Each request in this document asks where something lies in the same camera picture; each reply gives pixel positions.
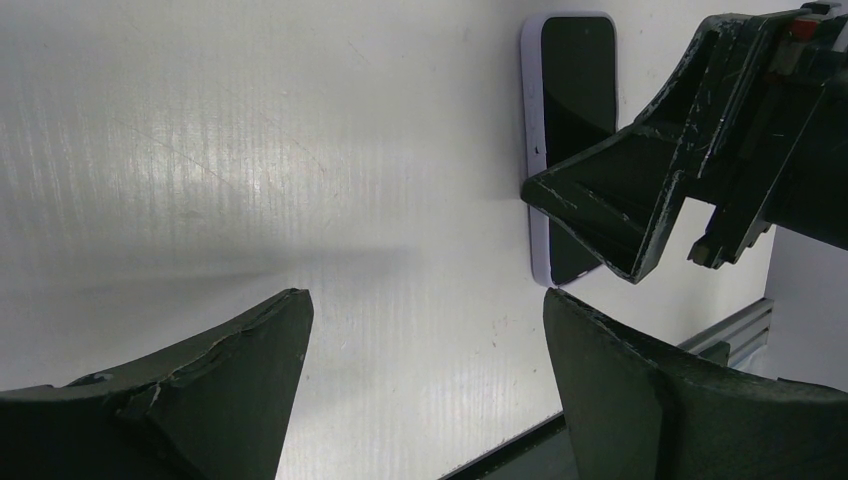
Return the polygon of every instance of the smartphone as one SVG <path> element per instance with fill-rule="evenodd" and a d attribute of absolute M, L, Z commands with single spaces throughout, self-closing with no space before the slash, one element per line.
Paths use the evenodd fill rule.
<path fill-rule="evenodd" d="M 521 33 L 528 176 L 615 133 L 615 26 L 603 13 L 530 17 Z M 533 277 L 570 283 L 601 265 L 571 234 L 530 209 Z"/>

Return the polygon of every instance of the phone screen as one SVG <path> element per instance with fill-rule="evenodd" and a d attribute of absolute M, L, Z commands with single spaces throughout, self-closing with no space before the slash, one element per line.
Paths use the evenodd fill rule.
<path fill-rule="evenodd" d="M 615 133 L 615 29 L 603 17 L 555 17 L 542 26 L 548 168 Z M 563 285 L 600 265 L 562 227 L 550 224 L 551 279 Z"/>

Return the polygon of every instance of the white wall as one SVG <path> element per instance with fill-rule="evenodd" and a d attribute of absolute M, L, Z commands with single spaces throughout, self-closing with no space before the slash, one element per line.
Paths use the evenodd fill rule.
<path fill-rule="evenodd" d="M 766 296 L 769 376 L 848 391 L 848 251 L 778 229 Z"/>
<path fill-rule="evenodd" d="M 429 480 L 561 406 L 530 275 L 518 34 L 607 11 L 620 120 L 706 15 L 799 1 L 0 0 L 0 388 L 63 384 L 291 286 L 316 319 L 280 478 Z M 771 237 L 572 289 L 679 342 Z"/>

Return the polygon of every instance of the white corrugated plastic backdrop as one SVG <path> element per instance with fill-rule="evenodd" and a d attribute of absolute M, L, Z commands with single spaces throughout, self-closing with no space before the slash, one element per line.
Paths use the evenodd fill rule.
<path fill-rule="evenodd" d="M 700 20 L 789 1 L 2 0 L 0 388 L 63 384 L 309 288 L 279 478 L 433 479 L 560 409 L 518 199 L 518 34 L 618 26 L 621 124 Z M 763 293 L 771 237 L 571 290 L 678 342 Z"/>

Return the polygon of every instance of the red component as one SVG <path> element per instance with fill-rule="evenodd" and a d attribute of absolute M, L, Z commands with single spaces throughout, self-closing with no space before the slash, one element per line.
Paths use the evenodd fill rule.
<path fill-rule="evenodd" d="M 816 33 L 817 28 L 819 28 L 819 22 L 817 20 L 796 18 L 789 27 L 789 33 L 792 34 L 792 37 L 795 39 L 801 40 L 802 42 L 809 42 L 813 39 L 813 35 Z"/>

